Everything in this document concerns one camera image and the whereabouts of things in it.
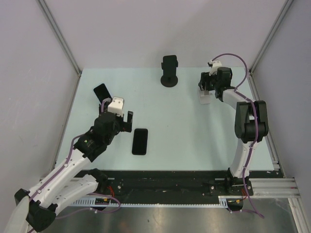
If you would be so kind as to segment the white phone stand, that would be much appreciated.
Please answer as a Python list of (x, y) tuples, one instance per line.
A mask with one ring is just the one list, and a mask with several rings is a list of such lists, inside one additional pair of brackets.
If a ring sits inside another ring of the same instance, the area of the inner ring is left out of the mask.
[(207, 90), (201, 90), (198, 88), (197, 90), (199, 103), (201, 105), (210, 104), (211, 103), (211, 94)]

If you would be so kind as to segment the black phone light blue case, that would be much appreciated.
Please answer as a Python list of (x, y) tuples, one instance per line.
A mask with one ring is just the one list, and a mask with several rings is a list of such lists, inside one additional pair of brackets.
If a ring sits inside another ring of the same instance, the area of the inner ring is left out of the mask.
[(104, 99), (112, 99), (106, 85), (104, 83), (100, 84), (99, 86), (93, 89), (96, 97), (98, 98), (99, 102), (102, 103)]

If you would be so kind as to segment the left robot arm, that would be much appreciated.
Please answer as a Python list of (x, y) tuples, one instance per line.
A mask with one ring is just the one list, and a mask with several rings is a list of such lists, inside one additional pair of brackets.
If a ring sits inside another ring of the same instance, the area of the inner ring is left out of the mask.
[(133, 113), (128, 112), (127, 121), (124, 121), (123, 105), (124, 99), (120, 97), (104, 99), (94, 125), (85, 134), (72, 139), (64, 161), (29, 190), (20, 189), (15, 193), (17, 206), (5, 232), (41, 232), (76, 200), (107, 190), (107, 176), (98, 169), (90, 170), (74, 184), (69, 182), (96, 160), (118, 133), (132, 131)]

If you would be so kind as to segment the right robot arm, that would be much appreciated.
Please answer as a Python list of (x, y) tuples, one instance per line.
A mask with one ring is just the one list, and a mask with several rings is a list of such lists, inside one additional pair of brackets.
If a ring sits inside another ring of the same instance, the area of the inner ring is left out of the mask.
[(215, 98), (235, 110), (234, 131), (238, 138), (236, 153), (222, 183), (211, 183), (210, 188), (219, 188), (229, 195), (242, 195), (251, 186), (249, 167), (256, 146), (269, 132), (266, 102), (254, 101), (231, 85), (232, 69), (219, 67), (214, 72), (202, 72), (199, 87), (199, 100), (207, 103), (210, 92)]

